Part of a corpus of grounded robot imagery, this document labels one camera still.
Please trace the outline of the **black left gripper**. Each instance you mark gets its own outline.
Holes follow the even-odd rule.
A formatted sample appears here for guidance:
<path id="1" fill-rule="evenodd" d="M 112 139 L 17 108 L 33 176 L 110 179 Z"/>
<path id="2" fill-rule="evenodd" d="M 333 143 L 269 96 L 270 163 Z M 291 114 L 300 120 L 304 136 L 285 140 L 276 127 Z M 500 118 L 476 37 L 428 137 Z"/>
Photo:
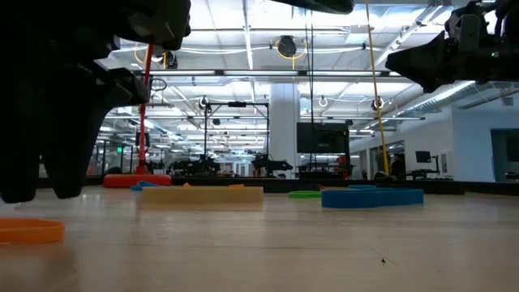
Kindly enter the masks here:
<path id="1" fill-rule="evenodd" d="M 178 50 L 190 18 L 191 0 L 0 0 L 0 198 L 35 198 L 46 97 L 45 169 L 59 199 L 78 196 L 105 116 L 149 99 L 143 75 L 97 61 L 123 40 Z"/>

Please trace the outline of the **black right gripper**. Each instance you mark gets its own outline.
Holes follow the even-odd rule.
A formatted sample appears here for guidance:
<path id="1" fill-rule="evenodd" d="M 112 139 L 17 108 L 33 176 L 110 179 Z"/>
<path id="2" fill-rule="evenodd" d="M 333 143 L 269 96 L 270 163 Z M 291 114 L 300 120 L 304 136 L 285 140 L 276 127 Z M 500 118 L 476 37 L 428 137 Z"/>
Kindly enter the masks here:
<path id="1" fill-rule="evenodd" d="M 444 26 L 425 45 L 389 54 L 386 68 L 424 92 L 440 86 L 443 62 L 457 79 L 519 79 L 519 0 L 471 0 Z"/>

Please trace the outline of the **wide orange rubber band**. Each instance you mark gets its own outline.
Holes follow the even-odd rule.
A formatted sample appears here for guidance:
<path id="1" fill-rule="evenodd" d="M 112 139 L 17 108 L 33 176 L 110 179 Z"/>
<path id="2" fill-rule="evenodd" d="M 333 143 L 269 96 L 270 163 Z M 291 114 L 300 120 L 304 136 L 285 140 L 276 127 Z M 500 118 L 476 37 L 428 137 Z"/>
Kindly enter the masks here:
<path id="1" fill-rule="evenodd" d="M 0 217 L 1 244 L 61 242 L 65 230 L 65 224 L 60 221 L 30 217 Z"/>

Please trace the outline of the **wide blue rubber band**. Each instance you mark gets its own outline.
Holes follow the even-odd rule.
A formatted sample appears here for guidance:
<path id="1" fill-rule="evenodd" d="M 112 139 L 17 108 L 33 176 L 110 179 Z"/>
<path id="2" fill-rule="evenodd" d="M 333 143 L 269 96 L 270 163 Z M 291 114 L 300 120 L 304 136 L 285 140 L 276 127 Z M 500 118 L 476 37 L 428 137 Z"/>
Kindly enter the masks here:
<path id="1" fill-rule="evenodd" d="M 321 192 L 323 208 L 378 208 L 423 204 L 424 191 L 412 188 L 366 188 Z"/>

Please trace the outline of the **red desk lamp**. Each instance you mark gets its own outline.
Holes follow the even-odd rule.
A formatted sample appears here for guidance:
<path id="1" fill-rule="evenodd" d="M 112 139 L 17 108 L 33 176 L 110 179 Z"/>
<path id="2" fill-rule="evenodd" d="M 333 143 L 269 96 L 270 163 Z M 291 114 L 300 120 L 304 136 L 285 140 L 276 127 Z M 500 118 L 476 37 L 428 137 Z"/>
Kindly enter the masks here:
<path id="1" fill-rule="evenodd" d="M 139 181 L 151 182 L 158 184 L 159 187 L 170 187 L 172 179 L 165 174 L 149 174 L 146 164 L 147 154 L 145 150 L 145 114 L 147 102 L 139 106 L 139 147 L 138 147 L 138 165 L 134 174 L 107 174 L 103 178 L 102 186 L 105 188 L 130 188 Z"/>

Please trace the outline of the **person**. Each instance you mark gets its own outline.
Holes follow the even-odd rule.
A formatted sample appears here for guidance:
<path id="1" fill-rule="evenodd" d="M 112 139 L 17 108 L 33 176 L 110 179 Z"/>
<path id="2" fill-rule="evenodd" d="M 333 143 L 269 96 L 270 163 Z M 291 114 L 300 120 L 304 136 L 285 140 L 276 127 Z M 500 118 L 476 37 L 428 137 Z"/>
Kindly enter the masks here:
<path id="1" fill-rule="evenodd" d="M 405 154 L 396 153 L 394 155 L 394 162 L 391 165 L 391 175 L 396 179 L 405 179 L 406 167 L 405 167 Z"/>

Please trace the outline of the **large black monitor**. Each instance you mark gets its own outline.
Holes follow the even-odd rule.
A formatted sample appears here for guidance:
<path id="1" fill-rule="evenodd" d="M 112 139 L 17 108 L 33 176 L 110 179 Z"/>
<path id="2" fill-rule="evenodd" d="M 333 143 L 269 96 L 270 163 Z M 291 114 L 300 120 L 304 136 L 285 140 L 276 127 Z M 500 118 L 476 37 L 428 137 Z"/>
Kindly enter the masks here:
<path id="1" fill-rule="evenodd" d="M 346 124 L 297 123 L 297 153 L 346 153 L 350 131 Z"/>

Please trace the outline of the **black gantry frame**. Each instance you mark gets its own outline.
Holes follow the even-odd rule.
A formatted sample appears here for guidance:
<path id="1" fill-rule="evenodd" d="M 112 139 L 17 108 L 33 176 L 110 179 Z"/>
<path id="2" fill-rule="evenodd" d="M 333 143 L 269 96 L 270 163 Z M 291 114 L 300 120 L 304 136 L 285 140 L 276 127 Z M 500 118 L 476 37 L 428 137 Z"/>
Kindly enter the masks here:
<path id="1" fill-rule="evenodd" d="M 230 116 L 216 116 L 216 112 L 221 107 L 227 107 L 232 109 L 242 109 L 251 107 L 254 109 L 255 114 L 251 116 L 242 116 L 242 115 L 230 115 Z M 270 138 L 270 110 L 269 103 L 259 103 L 259 102 L 246 102 L 246 101 L 228 101 L 228 102 L 206 102 L 204 106 L 204 155 L 207 154 L 208 151 L 208 121 L 210 119 L 222 119 L 224 120 L 256 120 L 263 119 L 266 121 L 266 153 L 269 155 L 269 138 Z"/>

